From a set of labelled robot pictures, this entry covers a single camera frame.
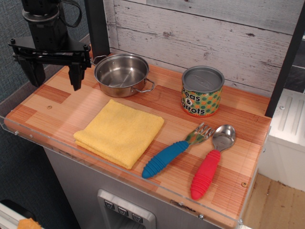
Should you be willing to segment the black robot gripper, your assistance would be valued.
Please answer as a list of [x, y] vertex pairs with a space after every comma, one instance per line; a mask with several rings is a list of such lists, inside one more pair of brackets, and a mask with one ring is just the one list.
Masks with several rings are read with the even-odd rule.
[[45, 81], [42, 63], [69, 65], [69, 79], [74, 91], [81, 88], [85, 67], [91, 67], [90, 47], [71, 38], [67, 26], [62, 22], [54, 24], [30, 23], [31, 36], [12, 38], [13, 48], [22, 70], [31, 84], [40, 87]]

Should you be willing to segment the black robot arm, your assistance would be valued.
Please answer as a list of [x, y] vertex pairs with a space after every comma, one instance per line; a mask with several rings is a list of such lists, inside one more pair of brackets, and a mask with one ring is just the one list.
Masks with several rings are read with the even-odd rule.
[[65, 19], [62, 0], [24, 0], [22, 15], [31, 35], [12, 38], [9, 46], [13, 57], [32, 85], [40, 87], [45, 81], [45, 64], [69, 67], [69, 78], [74, 90], [81, 88], [84, 73], [91, 67], [90, 46], [72, 39], [68, 27], [77, 27], [82, 14], [74, 24]]

